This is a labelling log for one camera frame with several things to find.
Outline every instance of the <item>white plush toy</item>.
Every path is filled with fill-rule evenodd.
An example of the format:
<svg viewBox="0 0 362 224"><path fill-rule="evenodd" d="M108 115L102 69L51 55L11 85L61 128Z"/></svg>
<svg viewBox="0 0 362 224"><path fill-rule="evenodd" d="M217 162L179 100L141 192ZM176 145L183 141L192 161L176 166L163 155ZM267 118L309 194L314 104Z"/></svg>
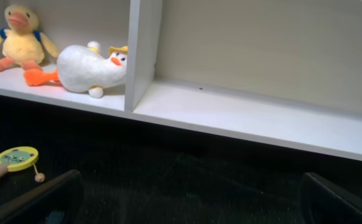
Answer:
<svg viewBox="0 0 362 224"><path fill-rule="evenodd" d="M99 49L97 42L88 43L88 47L69 46L58 56L55 72L25 71L26 83L36 86L51 80L60 81L69 91L88 91L91 97L101 98L104 88L125 82L128 47L110 47L108 59L98 54Z"/></svg>

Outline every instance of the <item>black floor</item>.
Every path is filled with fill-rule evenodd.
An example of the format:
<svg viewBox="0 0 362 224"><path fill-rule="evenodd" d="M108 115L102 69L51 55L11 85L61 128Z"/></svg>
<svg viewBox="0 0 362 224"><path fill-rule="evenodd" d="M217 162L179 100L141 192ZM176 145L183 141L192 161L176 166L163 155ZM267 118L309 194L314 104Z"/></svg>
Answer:
<svg viewBox="0 0 362 224"><path fill-rule="evenodd" d="M362 162L0 96L0 152L33 146L50 180L81 172L76 223L304 223L304 172L362 185ZM37 186L0 180L0 204Z"/></svg>

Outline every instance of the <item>yellow duck plush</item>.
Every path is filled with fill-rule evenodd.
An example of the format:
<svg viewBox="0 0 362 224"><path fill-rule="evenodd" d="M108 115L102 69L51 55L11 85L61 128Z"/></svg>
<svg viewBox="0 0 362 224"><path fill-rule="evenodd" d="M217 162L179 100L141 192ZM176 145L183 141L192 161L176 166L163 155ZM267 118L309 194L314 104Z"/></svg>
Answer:
<svg viewBox="0 0 362 224"><path fill-rule="evenodd" d="M2 54L0 59L0 72L12 64L20 65L24 70L40 69L40 62L44 59L42 45L47 52L58 57L59 50L54 43L43 33L37 31L39 18L30 9L11 5L4 11L10 29L0 30L0 44Z"/></svg>

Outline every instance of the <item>duck toy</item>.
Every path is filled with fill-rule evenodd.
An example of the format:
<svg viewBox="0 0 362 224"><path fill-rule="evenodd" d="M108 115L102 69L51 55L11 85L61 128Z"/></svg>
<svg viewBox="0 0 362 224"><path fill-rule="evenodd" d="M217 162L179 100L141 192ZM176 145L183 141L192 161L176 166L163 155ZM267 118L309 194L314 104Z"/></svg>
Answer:
<svg viewBox="0 0 362 224"><path fill-rule="evenodd" d="M58 57L59 50L55 44L43 33L37 30L39 18L30 9L11 5L4 11L9 29L0 30L0 44L2 54L0 72L13 64L20 65L24 70L39 69L45 57L43 47L53 56Z"/></svg>
<svg viewBox="0 0 362 224"><path fill-rule="evenodd" d="M126 81L128 47L110 47L107 59L99 52L100 44L95 41L89 42L87 47L71 45L58 56L56 71L27 70L25 81L29 86L60 81L69 91L88 92L93 98L101 98L103 89Z"/></svg>

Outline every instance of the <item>blue backpack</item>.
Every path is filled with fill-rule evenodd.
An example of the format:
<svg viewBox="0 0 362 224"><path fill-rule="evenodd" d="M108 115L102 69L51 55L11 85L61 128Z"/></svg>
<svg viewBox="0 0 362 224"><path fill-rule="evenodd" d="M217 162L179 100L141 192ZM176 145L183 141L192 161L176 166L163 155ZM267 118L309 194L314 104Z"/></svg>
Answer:
<svg viewBox="0 0 362 224"><path fill-rule="evenodd" d="M2 28L2 29L0 30L0 37L3 38L4 40L7 38L7 35L6 35L6 32L5 32L6 29L7 29L7 28ZM34 36L36 37L36 39L41 43L41 42L42 42L42 38L41 38L41 36L40 36L40 31L35 30L35 31L33 31L33 34L34 34Z"/></svg>

